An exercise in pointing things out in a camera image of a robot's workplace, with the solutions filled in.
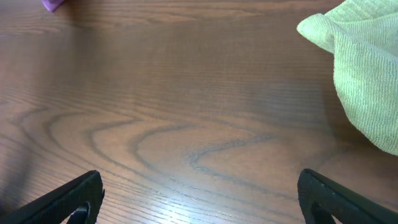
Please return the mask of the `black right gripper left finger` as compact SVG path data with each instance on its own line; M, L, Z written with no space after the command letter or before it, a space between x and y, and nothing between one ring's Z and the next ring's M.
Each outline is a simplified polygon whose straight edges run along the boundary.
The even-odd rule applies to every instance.
M21 208L2 215L8 224L95 224L104 198L101 175L91 170Z

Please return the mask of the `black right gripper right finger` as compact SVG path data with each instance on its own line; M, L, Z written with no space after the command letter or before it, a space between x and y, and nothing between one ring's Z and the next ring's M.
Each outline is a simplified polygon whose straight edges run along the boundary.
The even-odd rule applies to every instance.
M397 224L389 210L311 169L301 171L298 200L306 224Z

